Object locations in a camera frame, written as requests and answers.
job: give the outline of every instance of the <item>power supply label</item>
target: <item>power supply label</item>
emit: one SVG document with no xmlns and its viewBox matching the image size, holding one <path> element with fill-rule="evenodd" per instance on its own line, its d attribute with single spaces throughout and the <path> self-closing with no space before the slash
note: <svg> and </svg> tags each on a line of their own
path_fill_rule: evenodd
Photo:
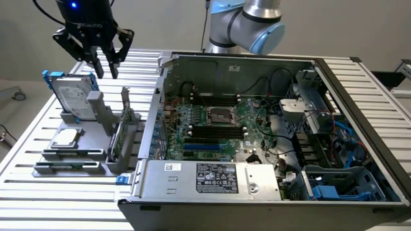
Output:
<svg viewBox="0 0 411 231">
<path fill-rule="evenodd" d="M 199 193 L 239 193 L 236 165 L 197 164 L 196 191 Z"/>
</svg>

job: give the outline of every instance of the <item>gray floor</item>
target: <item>gray floor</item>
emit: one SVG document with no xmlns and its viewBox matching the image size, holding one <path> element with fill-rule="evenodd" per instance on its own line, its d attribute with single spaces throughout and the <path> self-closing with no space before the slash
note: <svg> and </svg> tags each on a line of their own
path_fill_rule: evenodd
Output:
<svg viewBox="0 0 411 231">
<path fill-rule="evenodd" d="M 19 139 L 45 101 L 49 99 L 52 91 L 43 81 L 0 80 L 0 90 L 16 85 L 23 88 L 27 99 L 20 102 L 12 98 L 0 101 L 0 124 L 6 127 L 11 134 Z M 0 161 L 6 153 L 8 150 L 0 147 Z"/>
</svg>

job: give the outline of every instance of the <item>white wall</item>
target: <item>white wall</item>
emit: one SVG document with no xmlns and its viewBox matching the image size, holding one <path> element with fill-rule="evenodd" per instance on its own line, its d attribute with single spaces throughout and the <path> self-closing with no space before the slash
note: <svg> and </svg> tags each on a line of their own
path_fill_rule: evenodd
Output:
<svg viewBox="0 0 411 231">
<path fill-rule="evenodd" d="M 61 19 L 53 0 L 39 3 Z M 280 7 L 287 33 L 275 53 L 357 56 L 375 70 L 411 58 L 409 0 L 283 0 Z M 136 32 L 135 48 L 200 48 L 204 0 L 116 0 L 113 15 Z M 57 28 L 31 0 L 0 0 L 0 78 L 69 71 L 72 57 L 52 40 Z"/>
</svg>

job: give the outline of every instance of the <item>motherboard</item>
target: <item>motherboard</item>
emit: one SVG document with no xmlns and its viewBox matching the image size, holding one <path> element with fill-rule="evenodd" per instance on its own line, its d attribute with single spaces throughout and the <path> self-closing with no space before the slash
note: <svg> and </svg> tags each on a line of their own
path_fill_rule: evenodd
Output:
<svg viewBox="0 0 411 231">
<path fill-rule="evenodd" d="M 173 97 L 165 102 L 169 160 L 275 162 L 267 100 Z"/>
</svg>

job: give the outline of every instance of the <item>warning label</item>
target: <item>warning label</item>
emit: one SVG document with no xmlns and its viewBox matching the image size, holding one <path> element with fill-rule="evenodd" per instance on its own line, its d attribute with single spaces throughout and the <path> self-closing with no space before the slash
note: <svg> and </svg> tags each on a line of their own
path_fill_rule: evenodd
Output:
<svg viewBox="0 0 411 231">
<path fill-rule="evenodd" d="M 196 177 L 199 193 L 239 193 L 236 165 L 197 164 Z"/>
</svg>

